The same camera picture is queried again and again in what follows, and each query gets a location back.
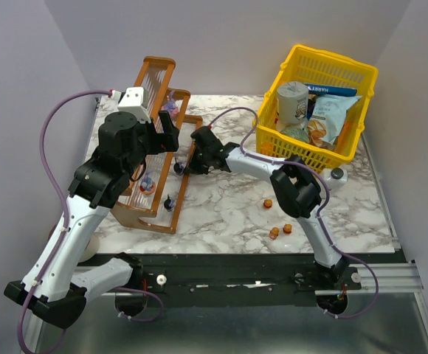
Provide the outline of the black hat donkey toy back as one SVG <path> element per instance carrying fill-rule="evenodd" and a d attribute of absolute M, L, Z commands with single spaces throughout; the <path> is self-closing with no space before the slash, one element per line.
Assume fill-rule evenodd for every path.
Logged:
<path fill-rule="evenodd" d="M 173 171 L 177 176 L 183 176 L 184 175 L 184 164 L 179 161 L 178 159 L 175 159 L 175 163 L 173 165 Z"/>

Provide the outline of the black hat donkey toy front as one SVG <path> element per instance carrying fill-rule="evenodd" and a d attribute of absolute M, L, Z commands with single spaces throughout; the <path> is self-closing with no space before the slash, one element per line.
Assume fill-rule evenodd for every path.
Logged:
<path fill-rule="evenodd" d="M 167 198 L 165 199 L 163 206 L 168 212 L 172 212 L 175 208 L 174 199 L 171 198 L 169 195 L 167 195 Z"/>

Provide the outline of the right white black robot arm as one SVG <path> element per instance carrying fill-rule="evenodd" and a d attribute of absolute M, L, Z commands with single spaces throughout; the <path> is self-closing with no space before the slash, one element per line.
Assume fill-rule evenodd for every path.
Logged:
<path fill-rule="evenodd" d="M 287 159 L 244 150 L 229 142 L 222 144 L 210 128 L 202 126 L 190 135 L 194 151 L 186 167 L 191 174 L 208 174 L 210 170 L 243 173 L 269 182 L 280 208 L 297 219 L 314 252 L 317 277 L 323 286 L 338 283 L 350 262 L 335 246 L 320 211 L 328 202 L 320 192 L 329 197 L 328 186 L 314 170 L 296 155 Z"/>

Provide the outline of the orange bear toy back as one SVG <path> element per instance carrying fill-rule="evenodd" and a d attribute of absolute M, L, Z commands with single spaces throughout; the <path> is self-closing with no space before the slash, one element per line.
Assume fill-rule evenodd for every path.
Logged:
<path fill-rule="evenodd" d="M 264 202 L 263 202 L 263 207 L 265 209 L 270 209 L 272 207 L 272 199 L 267 198 Z"/>

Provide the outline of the purple donkey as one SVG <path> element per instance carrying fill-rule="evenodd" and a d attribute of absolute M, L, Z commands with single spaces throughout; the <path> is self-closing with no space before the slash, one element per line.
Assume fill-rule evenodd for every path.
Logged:
<path fill-rule="evenodd" d="M 167 98 L 167 102 L 162 106 L 163 111 L 167 111 L 170 115 L 170 118 L 173 119 L 179 113 L 179 107 L 176 104 L 176 101 L 173 98 L 174 91 L 171 91 Z"/>
<path fill-rule="evenodd" d="M 156 191 L 156 182 L 146 173 L 139 184 L 139 190 L 144 195 L 150 195 Z"/>

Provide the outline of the yellow plastic basket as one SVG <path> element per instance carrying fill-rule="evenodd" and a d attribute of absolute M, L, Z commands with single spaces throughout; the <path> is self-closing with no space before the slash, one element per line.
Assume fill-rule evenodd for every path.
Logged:
<path fill-rule="evenodd" d="M 271 157 L 296 155 L 318 173 L 347 164 L 354 158 L 365 117 L 374 95 L 379 70 L 344 55 L 296 44 L 280 66 L 258 112 L 256 151 Z M 303 83 L 305 103 L 285 111 L 287 92 L 281 86 Z M 281 113 L 298 118 L 301 132 L 292 133 Z"/>

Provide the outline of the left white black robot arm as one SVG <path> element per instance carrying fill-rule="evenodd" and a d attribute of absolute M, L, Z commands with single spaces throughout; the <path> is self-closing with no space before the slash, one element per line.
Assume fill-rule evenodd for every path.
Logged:
<path fill-rule="evenodd" d="M 146 156 L 179 148 L 179 129 L 168 111 L 159 112 L 163 131 L 128 112 L 109 114 L 99 127 L 99 144 L 79 166 L 69 187 L 66 211 L 46 248 L 23 280 L 9 282 L 4 294 L 48 324 L 72 326 L 86 304 L 119 287 L 145 284 L 139 259 L 125 253 L 76 276 L 75 268 L 95 229 L 106 218 Z"/>

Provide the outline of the black hat donkey toy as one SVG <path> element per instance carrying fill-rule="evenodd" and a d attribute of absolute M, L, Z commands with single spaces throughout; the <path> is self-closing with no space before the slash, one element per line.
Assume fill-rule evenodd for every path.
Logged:
<path fill-rule="evenodd" d="M 175 208 L 174 199 L 171 198 L 169 195 L 167 195 L 167 198 L 165 199 L 163 206 L 168 212 L 172 212 Z"/>
<path fill-rule="evenodd" d="M 179 161 L 178 159 L 175 159 L 175 163 L 173 165 L 173 171 L 177 176 L 183 176 L 184 175 L 184 164 Z"/>

